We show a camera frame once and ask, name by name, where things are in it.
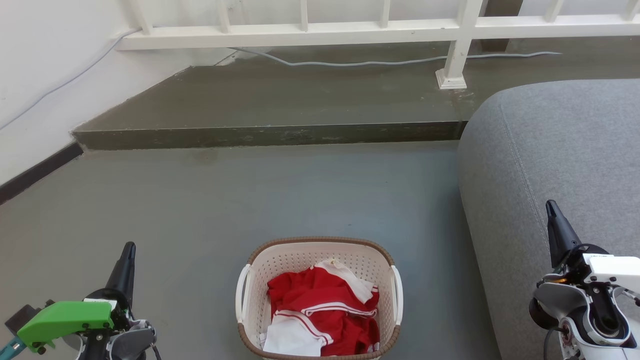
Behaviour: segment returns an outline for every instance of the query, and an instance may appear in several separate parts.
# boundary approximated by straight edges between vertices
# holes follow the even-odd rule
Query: railing post
[[[154,27],[145,17],[145,12],[142,10],[141,0],[131,0],[131,10],[138,21],[138,25],[142,28],[142,33],[145,35],[151,35]]]
[[[380,15],[380,27],[386,29],[389,26],[389,9],[391,0],[382,0],[382,13]]]
[[[627,4],[627,8],[625,9],[625,13],[623,17],[627,21],[633,21],[634,17],[640,10],[640,0],[629,0],[629,4]]]
[[[229,32],[229,14],[227,13],[227,6],[225,0],[216,0],[218,5],[218,19],[220,20],[220,31],[223,33]]]
[[[545,21],[547,22],[555,22],[558,14],[560,13],[560,9],[562,9],[562,5],[564,4],[564,0],[553,0],[547,9],[547,13],[545,14]]]
[[[300,28],[302,31],[309,31],[309,17],[307,11],[307,0],[300,0]]]
[[[471,39],[482,0],[461,0],[458,10],[458,38],[449,45],[449,54],[444,69],[436,71],[438,86],[441,90],[465,89],[467,83],[462,76],[462,69],[465,67]]]

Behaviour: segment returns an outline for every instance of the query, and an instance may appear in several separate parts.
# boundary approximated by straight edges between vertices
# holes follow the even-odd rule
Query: laundry basket
[[[352,356],[291,356],[265,352],[260,334],[271,324],[267,282],[284,272],[300,272],[320,261],[336,259],[359,278],[378,285],[380,300],[376,321],[380,328],[379,350]],[[240,338],[254,354],[274,360],[367,360],[389,351],[400,333],[403,291],[400,273],[389,253],[367,240],[336,237],[286,238],[260,246],[249,257],[236,288],[236,318]]]

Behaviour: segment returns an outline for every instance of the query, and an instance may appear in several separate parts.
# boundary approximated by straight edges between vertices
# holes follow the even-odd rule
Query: white stripe
[[[323,338],[323,340],[326,339],[327,343],[325,345],[333,343],[333,338],[331,337],[331,335],[318,330],[306,315],[304,315],[303,313],[299,313],[297,311],[291,311],[291,310],[276,311],[276,313],[273,316],[272,323],[275,323],[279,320],[290,319],[290,318],[296,319],[303,325],[306,325],[311,330],[311,334],[313,334],[314,336],[317,336],[318,338]]]
[[[324,304],[313,305],[310,307],[306,307],[305,309],[302,309],[302,312],[305,313],[307,316],[310,316],[316,311],[328,311],[328,310],[343,310],[351,314],[362,315],[362,316],[374,316],[377,313],[377,310],[375,309],[373,309],[372,311],[362,311],[362,310],[354,309],[353,307],[348,306],[343,302],[327,302]]]
[[[325,269],[329,274],[344,280],[361,303],[364,304],[373,297],[371,294],[371,290],[374,287],[373,282],[359,279],[340,261],[337,261],[336,259],[324,260],[320,261],[315,266]]]

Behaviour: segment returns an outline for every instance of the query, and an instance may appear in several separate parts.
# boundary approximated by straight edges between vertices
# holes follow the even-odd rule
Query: sofa seam
[[[529,202],[529,209],[533,212],[533,215],[536,217],[536,224],[538,225],[538,231],[542,235],[543,243],[545,244],[545,248],[550,252],[549,244],[547,243],[547,239],[544,233],[544,223],[541,219],[540,212],[538,211],[536,196],[533,194],[531,190],[531,183],[529,182],[529,177],[527,175],[527,171],[524,169],[524,164],[522,163],[522,159],[520,157],[520,152],[518,151],[518,147],[516,146],[515,141],[513,141],[513,134],[511,132],[511,128],[507,123],[507,120],[504,116],[504,112],[502,110],[502,97],[503,94],[499,94],[497,99],[498,102],[498,111],[500,112],[500,119],[502,121],[503,131],[505,136],[507,137],[507,143],[509,144],[509,150],[511,150],[511,156],[513,157],[513,161],[516,163],[516,167],[518,167],[518,172],[520,173],[520,182],[525,189],[527,194],[527,201]]]

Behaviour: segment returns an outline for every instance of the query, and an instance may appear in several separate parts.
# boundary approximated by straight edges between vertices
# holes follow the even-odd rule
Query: gray sofa
[[[502,359],[541,360],[546,332],[527,306],[551,270],[545,202],[557,201],[582,242],[640,256],[640,79],[499,92],[465,128],[458,166]],[[557,341],[549,354],[559,357]]]

